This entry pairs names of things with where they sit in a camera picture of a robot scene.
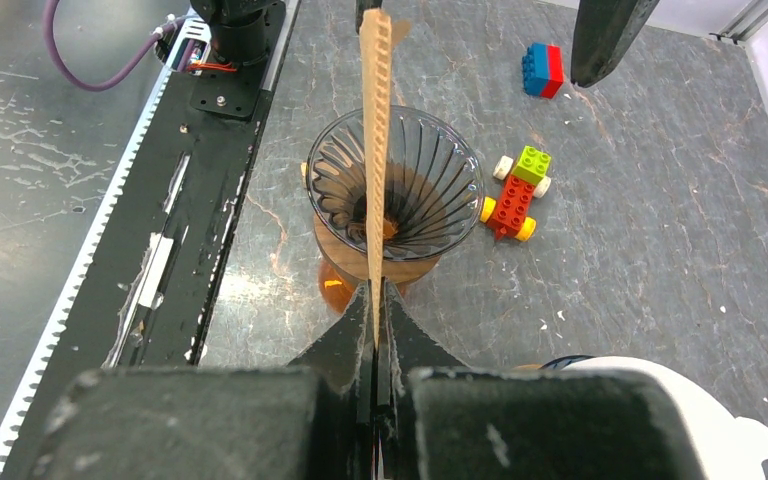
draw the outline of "black mounting plate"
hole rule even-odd
[[[223,117],[251,120],[286,13],[287,7],[283,2],[273,2],[266,9],[267,54],[263,60],[239,67],[236,72],[204,70],[193,88],[190,106]],[[210,62],[216,63],[217,60],[211,58]],[[223,97],[224,101],[218,101],[219,97]]]

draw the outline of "blue toy brick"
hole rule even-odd
[[[540,96],[551,79],[549,73],[549,47],[533,43],[522,57],[522,86],[525,93]]]

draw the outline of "white lid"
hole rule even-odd
[[[570,370],[632,370],[655,378],[672,397],[693,448],[711,480],[764,480],[768,428],[757,420],[733,417],[699,385],[663,365],[630,357],[598,357],[573,363]]]

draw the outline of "red toy brick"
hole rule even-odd
[[[564,59],[561,56],[561,47],[556,45],[549,45],[549,81],[546,83],[546,87],[540,92],[540,96],[544,98],[554,98],[555,94],[560,90],[561,85],[564,84]]]
[[[496,208],[487,219],[487,226],[496,231],[496,240],[505,236],[516,237],[525,223],[533,194],[534,185],[508,175],[505,188],[496,202]]]

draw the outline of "gray marble surface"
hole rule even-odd
[[[299,164],[361,106],[353,2],[303,2],[248,190],[203,365],[284,363],[336,319]],[[569,52],[575,14],[539,3],[393,1],[414,27],[394,102],[449,121],[488,191],[500,155],[553,155],[527,244],[479,226],[406,300],[470,365],[574,354],[663,363],[768,425],[768,119],[743,50],[647,29],[608,79],[522,92],[532,42]]]
[[[54,70],[44,0],[0,0],[0,423],[159,72],[148,59],[115,90]],[[109,78],[186,0],[63,2],[58,41],[76,74]]]

